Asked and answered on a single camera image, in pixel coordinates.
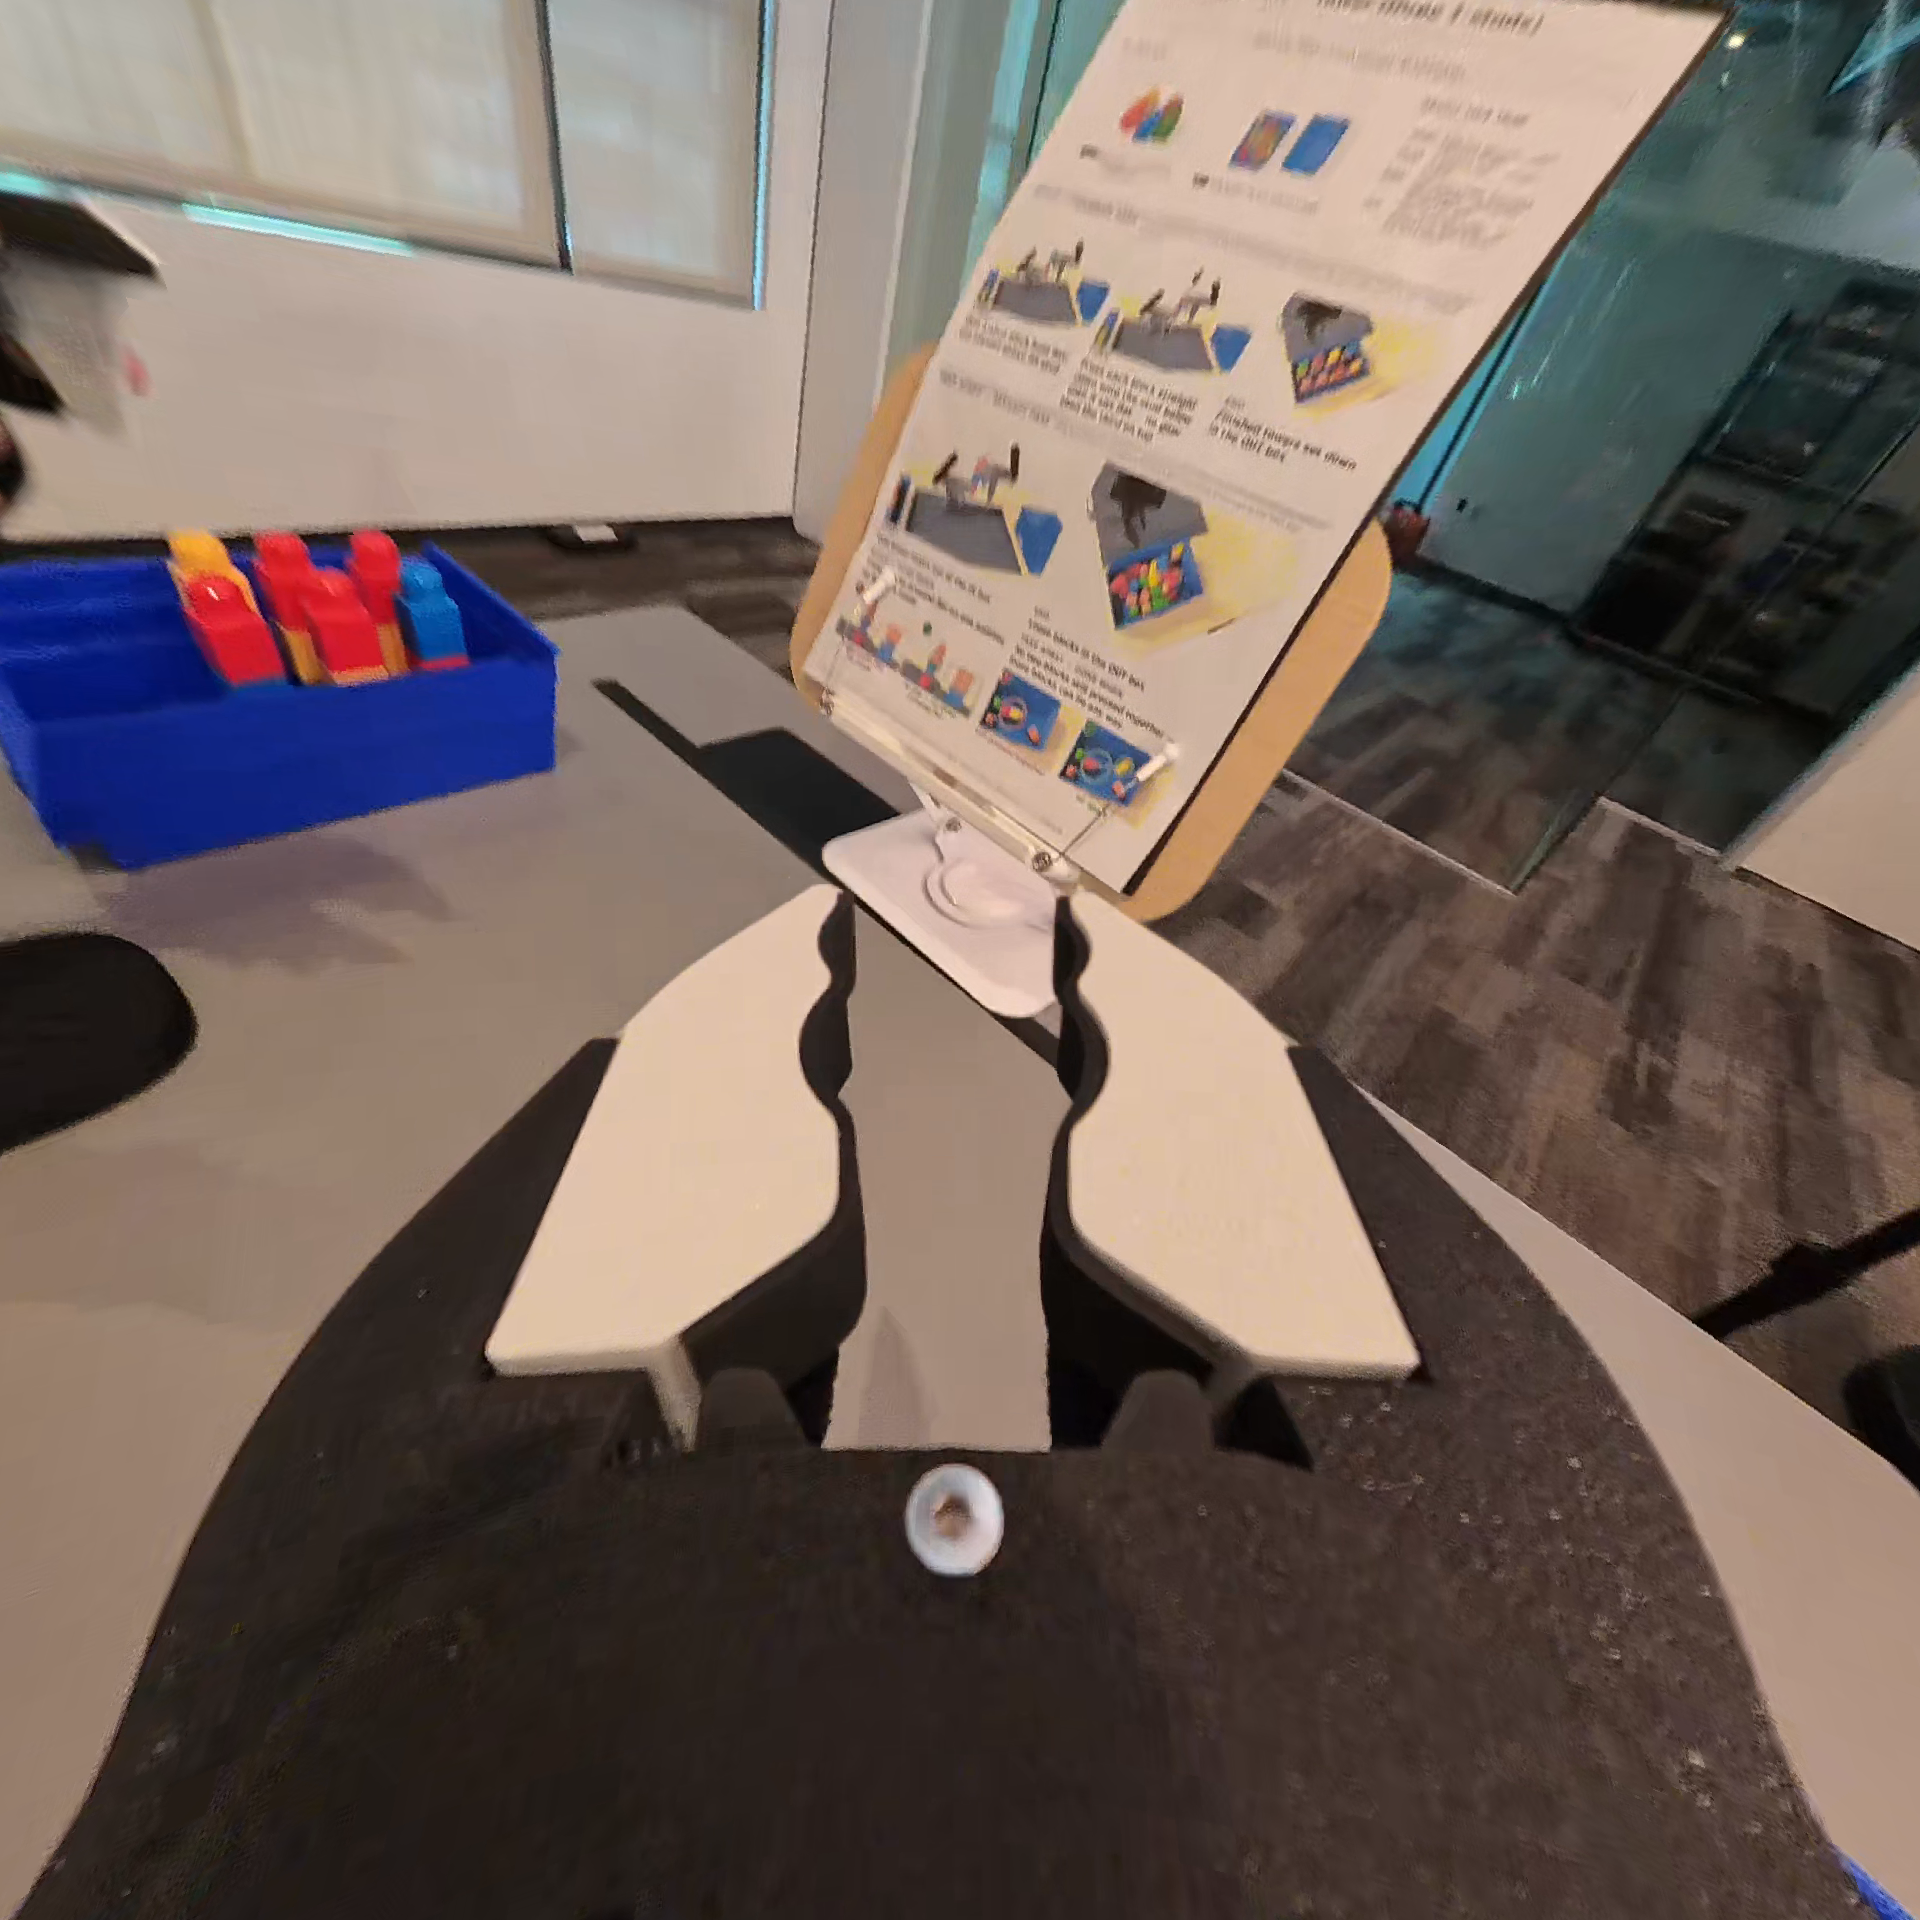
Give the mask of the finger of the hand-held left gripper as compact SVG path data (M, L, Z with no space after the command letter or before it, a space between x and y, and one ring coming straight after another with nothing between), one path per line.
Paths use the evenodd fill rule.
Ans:
M126 308L119 276L10 276L7 406L122 440Z

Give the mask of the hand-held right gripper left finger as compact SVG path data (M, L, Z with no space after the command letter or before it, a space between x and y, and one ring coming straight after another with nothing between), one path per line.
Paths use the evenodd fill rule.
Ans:
M816 1448L868 1305L852 900L826 882L714 946L617 1033L485 1339L501 1379L643 1374L692 1443L728 1371Z

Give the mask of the black round-base floor stand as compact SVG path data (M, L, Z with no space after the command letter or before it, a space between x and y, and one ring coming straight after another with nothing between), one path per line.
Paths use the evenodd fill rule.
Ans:
M1844 1382L1849 1423L1910 1485L1918 1464L1918 1346L1861 1360Z

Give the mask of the wooden board with instruction sheet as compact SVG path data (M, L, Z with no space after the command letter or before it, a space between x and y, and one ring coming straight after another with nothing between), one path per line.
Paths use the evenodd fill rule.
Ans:
M1040 878L1143 900L1725 20L1122 5L925 363L801 692Z

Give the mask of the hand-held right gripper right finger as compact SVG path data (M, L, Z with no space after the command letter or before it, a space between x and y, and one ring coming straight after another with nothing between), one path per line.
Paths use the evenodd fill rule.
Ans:
M1067 1116L1043 1201L1051 1374L1113 1405L1176 1374L1216 1417L1266 1381L1418 1379L1294 1043L1086 893L1059 909L1053 985Z

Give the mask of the glass window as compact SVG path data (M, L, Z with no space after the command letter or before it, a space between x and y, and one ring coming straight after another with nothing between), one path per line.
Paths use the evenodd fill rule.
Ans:
M6 2L6 176L764 300L774 5Z

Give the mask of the cluster of block towers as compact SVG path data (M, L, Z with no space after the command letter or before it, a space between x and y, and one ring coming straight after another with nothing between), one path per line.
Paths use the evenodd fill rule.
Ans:
M470 665L469 628L443 573L379 530L322 565L291 532L260 532L247 561L207 530L167 541L190 639L230 689L352 687Z

